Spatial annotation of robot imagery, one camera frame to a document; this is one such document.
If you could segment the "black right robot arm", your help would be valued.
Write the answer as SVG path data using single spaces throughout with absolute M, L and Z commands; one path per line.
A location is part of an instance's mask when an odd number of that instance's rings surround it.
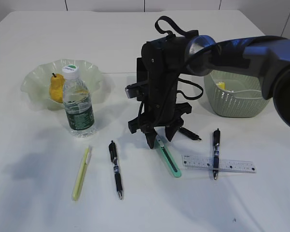
M 259 36 L 214 41 L 197 30 L 183 31 L 168 16 L 161 20 L 171 26 L 156 30 L 162 38 L 146 42 L 137 58 L 137 81 L 128 85 L 128 98 L 140 103 L 138 116 L 128 122 L 131 133 L 145 134 L 150 148 L 157 137 L 156 127 L 164 127 L 172 140 L 183 125 L 183 114 L 191 105 L 177 103 L 181 74 L 205 76 L 213 70 L 256 77 L 264 99 L 273 99 L 283 121 L 290 126 L 290 39 Z

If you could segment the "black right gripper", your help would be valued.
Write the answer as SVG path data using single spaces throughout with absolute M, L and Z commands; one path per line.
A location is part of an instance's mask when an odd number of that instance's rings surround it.
M 168 84 L 166 87 L 154 88 L 148 82 L 149 94 L 144 100 L 139 101 L 143 104 L 141 107 L 144 112 L 128 122 L 128 128 L 131 133 L 141 130 L 146 137 L 150 149 L 154 148 L 157 132 L 156 127 L 165 127 L 165 135 L 169 142 L 183 125 L 183 114 L 192 112 L 189 103 L 176 103 L 177 90 L 176 81 L 174 84 Z

